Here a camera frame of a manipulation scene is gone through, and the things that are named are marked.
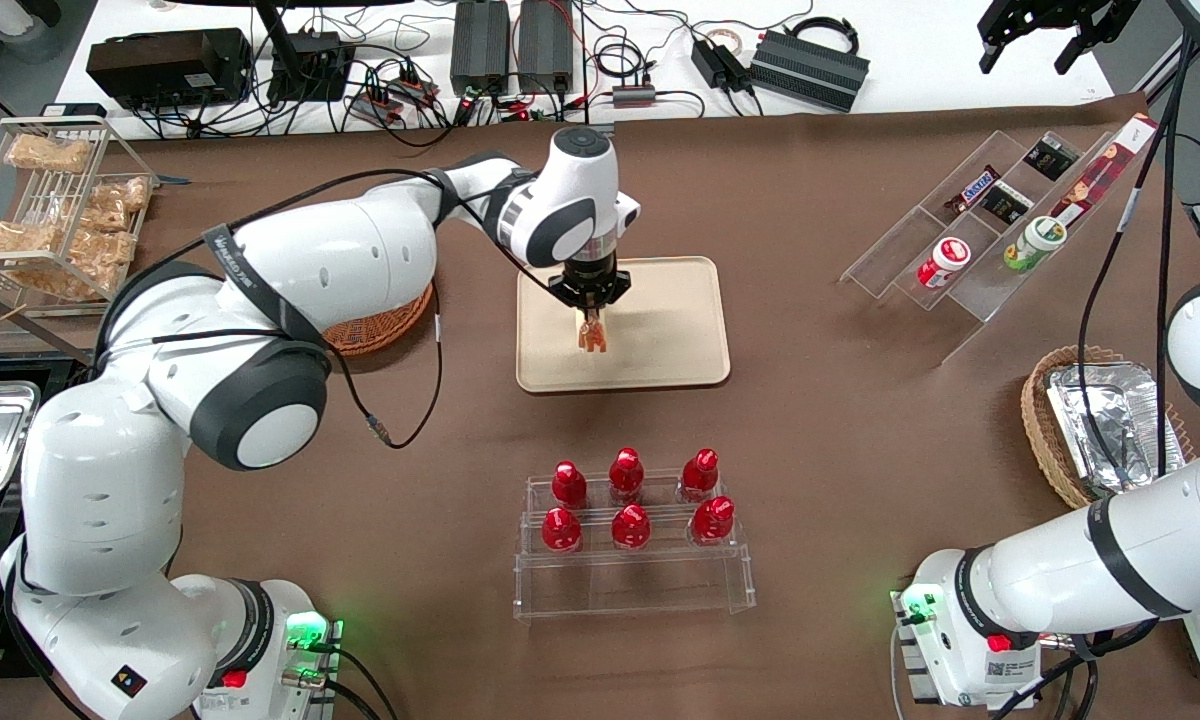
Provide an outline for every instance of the floor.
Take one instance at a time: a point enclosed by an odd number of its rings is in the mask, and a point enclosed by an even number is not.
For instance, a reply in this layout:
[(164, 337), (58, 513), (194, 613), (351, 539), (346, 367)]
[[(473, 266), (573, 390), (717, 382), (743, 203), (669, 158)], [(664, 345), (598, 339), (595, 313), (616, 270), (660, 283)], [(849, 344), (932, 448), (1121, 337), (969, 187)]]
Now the floor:
[[(8, 53), (0, 54), (0, 97), (14, 113), (36, 115), (43, 104), (58, 96), (62, 77), (76, 54), (76, 47), (84, 35), (89, 16), (94, 13), (94, 0), (59, 0), (61, 20), (52, 29), (60, 41), (60, 50), (53, 59), (28, 65)], [(14, 173), (0, 174), (0, 218), (14, 197)]]

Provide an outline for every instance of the white table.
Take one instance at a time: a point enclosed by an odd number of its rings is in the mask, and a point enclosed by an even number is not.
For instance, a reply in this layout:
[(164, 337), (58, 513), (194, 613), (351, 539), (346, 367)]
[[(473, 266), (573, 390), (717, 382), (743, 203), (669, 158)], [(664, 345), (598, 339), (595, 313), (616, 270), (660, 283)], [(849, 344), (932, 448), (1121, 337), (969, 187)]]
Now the white table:
[[(754, 2), (737, 2), (734, 0), (631, 0), (641, 10), (683, 10), (691, 22), (728, 18), (731, 14), (740, 16), (737, 19), (746, 20), (755, 26), (768, 26), (792, 13), (809, 8), (809, 0), (760, 0)], [(600, 0), (608, 10), (629, 10), (626, 0)], [(1106, 77), (1098, 68), (1098, 62), (1085, 55), (1076, 60), (1075, 67), (1067, 76), (1060, 77), (1054, 73), (1054, 59), (1057, 58), (1070, 31), (1036, 31), (1028, 37), (1012, 42), (1004, 54), (998, 60), (997, 67), (991, 74), (984, 76), (978, 68), (978, 60), (982, 55), (982, 38), (976, 29), (979, 17), (988, 7), (988, 0), (929, 0), (920, 6), (898, 2), (896, 0), (816, 0), (814, 13), (818, 16), (832, 16), (847, 18), (857, 31), (859, 31), (862, 58), (871, 61), (870, 73), (865, 85), (862, 86), (860, 95), (853, 104), (853, 113), (893, 113), (893, 112), (917, 112), (917, 110), (948, 110), (961, 108), (994, 108), (994, 106), (1074, 106), (1092, 100), (1103, 100), (1112, 95), (1108, 85)], [(617, 14), (606, 12), (596, 5), (588, 5), (587, 18), (601, 24), (601, 26), (613, 26), (622, 24), (629, 31), (629, 37), (642, 49), (650, 49), (667, 37), (667, 32), (678, 28), (679, 23), (654, 14)], [(341, 17), (347, 13), (344, 8), (330, 8), (326, 13), (332, 17)], [(516, 19), (520, 12), (520, 0), (510, 0), (510, 17)], [(418, 16), (427, 16), (446, 19), (420, 19)], [(577, 23), (577, 10), (574, 11), (574, 23)], [(290, 10), (284, 16), (284, 24), (290, 31), (296, 31), (305, 22), (310, 23), (311, 10)], [(454, 114), (454, 106), (457, 100), (449, 82), (449, 52), (454, 36), (454, 6), (432, 5), (418, 1), (407, 5), (385, 6), (385, 8), (368, 8), (359, 20), (359, 26), (371, 29), (379, 26), (372, 32), (368, 42), (378, 46), (392, 46), (396, 42), (396, 20), (404, 19), (425, 28), (431, 32), (431, 38), (422, 42), (416, 49), (408, 50), (409, 55), (422, 70), (431, 73), (434, 80), (443, 88), (440, 100), (449, 108), (450, 118)], [(192, 28), (241, 28), (253, 42), (254, 50), (260, 46), (265, 32), (263, 32), (260, 20), (257, 20), (253, 10), (248, 8), (202, 8), (194, 5), (179, 5), (169, 12), (158, 12), (149, 8), (146, 0), (98, 0), (97, 8), (89, 20), (80, 47), (76, 50), (71, 60), (68, 73), (62, 80), (62, 85), (56, 96), (60, 102), (101, 102), (102, 106), (112, 110), (110, 118), (116, 131), (126, 138), (154, 137), (150, 128), (144, 127), (132, 113), (120, 110), (110, 97), (107, 97), (100, 86), (84, 72), (88, 64), (89, 46), (102, 42), (107, 37), (132, 35), (134, 32), (170, 31), (170, 29)], [(745, 26), (736, 24), (719, 24), (710, 28), (731, 28), (743, 37), (743, 53), (740, 60), (743, 65), (750, 64), (755, 46), (760, 42), (760, 34)], [(587, 23), (587, 44), (594, 46), (595, 37), (601, 31), (595, 24)], [(834, 32), (812, 29), (805, 32), (805, 40), (824, 42), (828, 46), (842, 46), (842, 38)], [(400, 49), (410, 49), (421, 42), (424, 36), (404, 28), (398, 36)], [(733, 115), (724, 92), (708, 90), (704, 79), (697, 73), (690, 59), (690, 36), (686, 29), (679, 26), (662, 50), (652, 53), (652, 59), (656, 60), (652, 83), (659, 90), (688, 90), (704, 97), (706, 115), (708, 118), (726, 118)], [(271, 73), (270, 47), (263, 53), (258, 61), (258, 76), (266, 79)], [(571, 96), (581, 95), (582, 54), (576, 53), (576, 90)], [(366, 60), (382, 60), (389, 56), (385, 50), (361, 49), (356, 52), (356, 58)], [(614, 80), (602, 77), (588, 65), (587, 82), (592, 94), (610, 90)], [(797, 100), (769, 92), (761, 88), (757, 90), (760, 101), (763, 102), (764, 113), (769, 115), (791, 113), (828, 113), (816, 108), (814, 104), (805, 104)], [(649, 118), (692, 118), (697, 113), (697, 104), (692, 97), (679, 96), (679, 101), (659, 102), (650, 108), (617, 110), (612, 104), (606, 104), (602, 100), (595, 102), (590, 110), (593, 124), (613, 122), (626, 119)], [(755, 104), (748, 96), (734, 96), (737, 104), (743, 113), (754, 114)], [(550, 101), (540, 97), (536, 106), (550, 109)], [(247, 100), (240, 108), (233, 112), (238, 115), (241, 109), (256, 108), (252, 100)], [(204, 119), (216, 118), (221, 109), (210, 109), (204, 114)], [(341, 124), (343, 120), (343, 106), (335, 104), (332, 108), (334, 121)], [(582, 113), (574, 113), (571, 119), (582, 120)], [(241, 130), (257, 127), (262, 115), (253, 114), (239, 122), (227, 124), (222, 130)], [(412, 110), (404, 114), (404, 121), (409, 127), (414, 127), (418, 120), (413, 118)], [(276, 120), (274, 132), (278, 133), (288, 124), (288, 118), (281, 122)], [(374, 130), (370, 122), (361, 122), (350, 119), (347, 122), (350, 130)], [(329, 119), (329, 109), (322, 102), (308, 102), (304, 104), (294, 115), (290, 132), (295, 133), (320, 133), (331, 132), (332, 126)], [(172, 136), (179, 136), (180, 128), (170, 128)]]

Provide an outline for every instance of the wicker basket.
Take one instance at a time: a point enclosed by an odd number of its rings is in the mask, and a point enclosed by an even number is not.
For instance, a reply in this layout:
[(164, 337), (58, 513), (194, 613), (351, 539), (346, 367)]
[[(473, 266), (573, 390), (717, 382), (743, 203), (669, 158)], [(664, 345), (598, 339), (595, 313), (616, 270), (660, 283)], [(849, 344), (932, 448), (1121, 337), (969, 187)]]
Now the wicker basket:
[[(1072, 509), (1084, 508), (1096, 498), (1086, 491), (1075, 468), (1072, 468), (1072, 452), (1067, 451), (1062, 430), (1058, 428), (1057, 420), (1054, 420), (1054, 408), (1049, 404), (1049, 397), (1044, 391), (1044, 377), (1049, 370), (1073, 365), (1076, 360), (1079, 356), (1074, 344), (1060, 347), (1043, 356), (1022, 384), (1022, 425), (1026, 428), (1026, 439), (1031, 443), (1031, 452), (1034, 452), (1034, 461), (1039, 462), (1040, 470), (1054, 492), (1062, 496), (1062, 500)], [(1124, 356), (1117, 352), (1104, 350), (1102, 347), (1085, 347), (1086, 364), (1116, 364), (1120, 360), (1124, 360)], [(1172, 432), (1177, 433), (1182, 457), (1186, 461), (1194, 460), (1195, 450), (1182, 430), (1182, 419), (1171, 404), (1164, 404), (1164, 410), (1172, 425)]]
[(422, 295), (403, 307), (336, 324), (324, 332), (325, 342), (348, 358), (380, 350), (409, 332), (409, 328), (418, 323), (431, 302), (431, 295), (428, 284)]

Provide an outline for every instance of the table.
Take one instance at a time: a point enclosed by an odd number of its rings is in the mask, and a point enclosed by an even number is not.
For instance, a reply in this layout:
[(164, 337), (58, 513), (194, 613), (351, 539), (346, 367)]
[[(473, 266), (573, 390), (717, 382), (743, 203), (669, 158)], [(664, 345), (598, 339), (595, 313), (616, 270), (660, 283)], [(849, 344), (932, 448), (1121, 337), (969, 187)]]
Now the table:
[[(674, 31), (672, 41), (662, 50), (654, 50), (655, 59), (652, 82), (660, 90), (690, 90), (704, 96), (704, 113), (710, 118), (724, 118), (733, 112), (725, 101), (722, 92), (706, 88), (690, 59), (690, 40), (678, 22), (652, 14), (618, 14), (610, 10), (628, 10), (628, 0), (600, 0), (586, 5), (586, 37), (588, 52), (594, 49), (599, 28), (613, 28), (620, 24), (629, 31), (629, 37), (644, 49), (659, 46), (668, 32)], [(632, 6), (642, 10), (684, 10), (692, 22), (724, 19), (734, 17), (746, 20), (756, 28), (769, 26), (782, 18), (804, 13), (810, 10), (809, 0), (766, 0), (760, 2), (732, 2), (730, 0), (631, 0)], [(518, 17), (520, 0), (510, 0), (512, 22)], [(892, 0), (818, 0), (812, 6), (811, 14), (826, 14), (847, 18), (860, 34), (860, 55), (871, 60), (870, 74), (862, 88), (854, 113), (894, 113), (916, 110), (948, 110), (960, 108), (997, 108), (997, 106), (1074, 106), (1079, 102), (1102, 100), (1111, 96), (1111, 88), (1097, 61), (1085, 55), (1076, 60), (1075, 67), (1066, 77), (1054, 73), (1054, 59), (1057, 58), (1070, 34), (1067, 31), (1036, 31), (1028, 37), (1013, 42), (1006, 50), (997, 68), (990, 76), (983, 76), (978, 70), (982, 55), (982, 41), (976, 31), (976, 23), (985, 10), (980, 0), (934, 0), (925, 2), (924, 10), (906, 8)], [(331, 17), (344, 16), (344, 10), (329, 10)], [(254, 50), (265, 37), (262, 23), (253, 22), (256, 14), (248, 8), (202, 8), (202, 6), (179, 5), (170, 12), (157, 12), (149, 8), (144, 0), (98, 0), (97, 8), (89, 20), (80, 47), (71, 60), (68, 73), (56, 96), (59, 102), (101, 102), (112, 110), (110, 118), (121, 136), (130, 138), (155, 137), (151, 128), (144, 127), (127, 110), (108, 98), (84, 72), (88, 64), (89, 46), (106, 41), (107, 37), (124, 36), (134, 32), (170, 31), (172, 29), (191, 28), (241, 28), (251, 41)], [(359, 26), (370, 29), (373, 44), (398, 46), (408, 50), (414, 60), (426, 72), (431, 73), (443, 88), (440, 100), (445, 102), (450, 118), (455, 102), (452, 83), (449, 80), (450, 40), (454, 36), (454, 6), (451, 4), (422, 4), (388, 6), (371, 8), (362, 14)], [(290, 31), (298, 31), (304, 23), (311, 23), (311, 10), (290, 10), (284, 24)], [(430, 40), (420, 32), (404, 28), (400, 36), (395, 35), (400, 20), (414, 23), (414, 28), (425, 29)], [(750, 64), (757, 34), (752, 29), (738, 24), (722, 24), (710, 28), (733, 28), (743, 37), (740, 60)], [(326, 24), (326, 29), (335, 29)], [(844, 38), (834, 32), (814, 29), (806, 32), (806, 40), (824, 42), (839, 47)], [(380, 61), (389, 56), (388, 50), (361, 49), (358, 58)], [(578, 97), (582, 90), (582, 56), (574, 53), (576, 61), (576, 90), (571, 97)], [(362, 78), (364, 68), (356, 67), (354, 79)], [(263, 53), (258, 62), (258, 77), (265, 80), (271, 77), (270, 49)], [(602, 92), (613, 85), (613, 79), (600, 77), (587, 68), (587, 83), (593, 92)], [(770, 91), (757, 91), (766, 113), (784, 115), (791, 113), (828, 113), (815, 106), (804, 104)], [(743, 113), (754, 114), (755, 106), (750, 97), (738, 96)], [(544, 98), (536, 102), (542, 109), (550, 109), (551, 103)], [(240, 104), (230, 112), (230, 118), (241, 110), (257, 108), (253, 100)], [(604, 100), (596, 101), (592, 109), (593, 122), (613, 122), (622, 119), (649, 118), (691, 118), (696, 114), (696, 100), (688, 96), (677, 97), (673, 102), (660, 102), (652, 108), (614, 110)], [(216, 118), (221, 109), (211, 109), (205, 119)], [(328, 108), (325, 104), (304, 104), (294, 115), (290, 132), (318, 133), (331, 132), (341, 126), (344, 110), (341, 106)], [(222, 130), (244, 130), (257, 127), (262, 115), (254, 113), (238, 122), (222, 124)], [(583, 119), (576, 113), (571, 119)], [(413, 110), (407, 110), (404, 121), (409, 127), (416, 127), (418, 120)], [(276, 120), (274, 132), (283, 131), (288, 115)], [(372, 130), (370, 122), (352, 119), (344, 126), (348, 130)], [(181, 133), (181, 128), (170, 127), (170, 132)]]
[[(445, 380), (431, 425), (390, 452), (331, 378), (324, 427), (294, 460), (236, 474), (193, 450), (174, 574), (294, 580), (347, 620), (348, 650), (409, 720), (892, 719), (887, 592), (935, 550), (992, 542), (1066, 511), (1036, 469), (1018, 397), (1036, 359), (1074, 342), (1121, 208), (1098, 210), (940, 368), (964, 328), (906, 299), (878, 306), (839, 274), (994, 130), (1031, 143), (1052, 128), (1088, 143), (1139, 106), (1124, 96), (1067, 109), (623, 124), (622, 187), (644, 215), (619, 254), (716, 263), (732, 377), (701, 389), (526, 395), (514, 380), (514, 272), (475, 229), (444, 224)], [(158, 172), (196, 182), (161, 188), (138, 262), (362, 168), (444, 166), (487, 149), (539, 167), (551, 131), (460, 128), (413, 160), (368, 133), (222, 140), (212, 154), (203, 143), (143, 143)], [(1130, 182), (1122, 178), (1112, 197)], [(1157, 169), (1144, 197), (1162, 187)], [(1146, 200), (1090, 335), (1141, 364), (1154, 352), (1157, 218)], [(1200, 247), (1181, 211), (1175, 232), (1171, 298), (1200, 280)], [(430, 400), (428, 325), (354, 366), (364, 401), (391, 430), (412, 427)], [(1200, 451), (1199, 414), (1176, 383), (1168, 397)], [(516, 623), (524, 478), (562, 457), (604, 466), (628, 443), (650, 468), (719, 450), (750, 536), (757, 607), (732, 618)], [(1093, 719), (1200, 720), (1190, 661), (1180, 624), (1103, 660)], [(355, 674), (344, 682), (367, 691)], [(1051, 712), (1052, 692), (1048, 710), (1025, 716)], [(906, 712), (984, 718), (910, 703)], [(36, 680), (0, 682), (0, 720), (67, 716)]]

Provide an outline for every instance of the red bottle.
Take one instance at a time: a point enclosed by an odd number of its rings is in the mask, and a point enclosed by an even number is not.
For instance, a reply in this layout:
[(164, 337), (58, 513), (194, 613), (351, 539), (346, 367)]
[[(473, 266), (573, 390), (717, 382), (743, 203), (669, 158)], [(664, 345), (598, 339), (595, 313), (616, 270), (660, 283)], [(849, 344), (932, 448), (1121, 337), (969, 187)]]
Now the red bottle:
[(649, 514), (643, 506), (628, 505), (613, 517), (613, 546), (618, 550), (640, 550), (654, 533)]
[(614, 502), (628, 503), (640, 500), (640, 485), (646, 481), (646, 467), (640, 463), (640, 455), (629, 446), (618, 451), (618, 457), (608, 467), (608, 492)]
[(554, 552), (582, 550), (582, 523), (563, 506), (553, 506), (542, 518), (542, 542)]
[(709, 446), (704, 446), (684, 464), (679, 486), (676, 488), (682, 502), (703, 502), (712, 494), (712, 490), (720, 480), (720, 470), (716, 469), (719, 461), (720, 456)]
[(587, 479), (568, 460), (554, 467), (554, 479), (551, 480), (551, 494), (569, 510), (582, 510), (587, 506)]
[(727, 496), (713, 497), (692, 511), (688, 539), (692, 544), (720, 544), (733, 532), (733, 502)]

